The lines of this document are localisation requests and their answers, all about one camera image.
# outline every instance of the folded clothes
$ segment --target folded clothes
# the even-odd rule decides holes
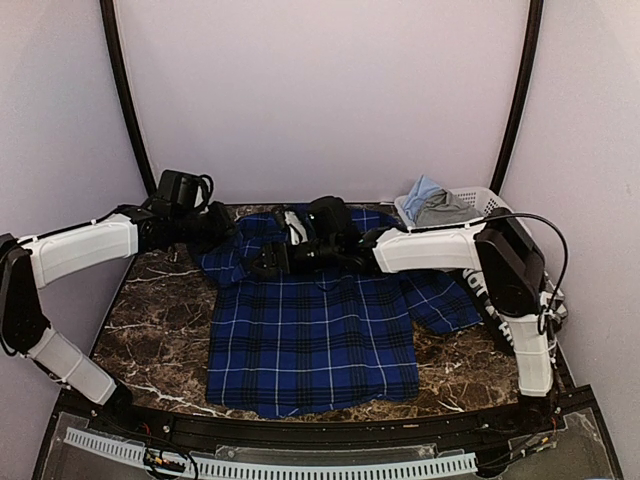
[[[424,205],[424,202],[426,202],[431,195],[441,189],[442,187],[436,182],[422,175],[416,183],[413,184],[411,191],[402,204],[402,209],[404,210],[404,213],[407,214],[409,220],[415,221],[416,215]]]
[[[481,217],[475,208],[448,190],[434,192],[420,207],[414,222],[416,227],[432,227],[466,222]]]
[[[395,221],[353,210],[361,231]],[[198,257],[218,285],[207,400],[266,418],[346,408],[418,393],[412,321],[435,332],[480,321],[471,299],[433,270],[365,276],[337,269],[258,278],[246,267],[262,245],[284,241],[273,215]]]

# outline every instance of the plaid fabric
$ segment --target plaid fabric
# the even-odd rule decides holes
[[[353,210],[362,230],[387,215]],[[238,222],[237,235],[200,256],[219,285],[211,329],[207,400],[266,418],[346,408],[418,393],[411,321],[440,333],[477,323],[466,293],[446,274],[377,277],[338,270],[260,279],[247,259],[286,240],[271,214]]]

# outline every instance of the laundry basket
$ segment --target laundry basket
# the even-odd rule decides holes
[[[450,192],[473,206],[482,216],[489,215],[494,208],[498,207],[506,207],[511,210],[504,200],[485,187],[452,188]],[[406,195],[402,195],[396,198],[393,203],[402,222],[407,227],[415,227],[415,223],[407,217],[407,214],[404,213],[404,209],[402,208],[402,204],[404,204],[406,198]]]

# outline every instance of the black metal bar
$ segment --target black metal bar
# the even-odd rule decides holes
[[[531,0],[529,5],[529,18],[524,36],[524,46],[522,47],[522,57],[520,59],[518,79],[516,80],[516,89],[513,93],[511,111],[509,112],[507,127],[504,132],[504,138],[502,139],[500,154],[498,155],[496,168],[493,171],[493,178],[491,179],[491,186],[489,187],[496,194],[499,194],[502,189],[502,184],[504,183],[507,169],[509,168],[511,154],[513,153],[513,146],[518,136],[518,128],[520,127],[520,120],[522,119],[522,112],[527,99],[529,81],[531,80],[531,72],[533,71],[533,61],[536,56],[536,47],[538,46],[543,3],[544,0]]]
[[[133,106],[133,97],[131,96],[127,70],[124,64],[124,57],[122,56],[120,36],[118,35],[118,22],[116,20],[113,0],[100,0],[100,8],[102,9],[102,23],[107,39],[113,78],[116,82],[118,97],[120,97],[120,107],[122,108],[122,114],[124,115],[124,121],[127,125],[129,139],[133,147],[133,153],[136,157],[140,175],[142,176],[144,188],[147,190],[148,195],[152,195],[156,191],[156,181],[153,178],[147,151],[144,148],[142,134],[140,133],[138,117],[136,116],[136,110]]]

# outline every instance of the gray floor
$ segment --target gray floor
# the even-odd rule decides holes
[[[606,450],[602,443],[595,418],[591,410],[572,413],[565,417],[567,428],[558,432],[558,442],[555,448],[550,448],[538,454],[525,458],[513,465],[502,475],[495,477],[501,480],[587,480],[587,479],[613,479],[613,474]],[[43,479],[46,480],[142,480],[150,478],[145,471],[135,467],[118,464],[112,460],[94,455],[92,453],[69,446],[61,441],[67,427],[82,428],[86,426],[86,420],[77,419],[70,415],[62,415],[58,428],[53,436],[50,453],[44,470]],[[512,445],[516,445],[519,439],[514,439]],[[245,452],[245,455],[236,455],[236,460],[247,461],[248,457],[256,455],[256,450]],[[424,458],[425,448],[413,449],[417,456]],[[378,452],[375,457],[382,460],[382,455],[387,456],[385,461],[398,461],[397,452],[392,449]],[[265,452],[261,460],[273,457]],[[354,456],[358,463],[367,461],[361,453]],[[476,475],[459,475],[450,477],[456,480],[476,480]]]

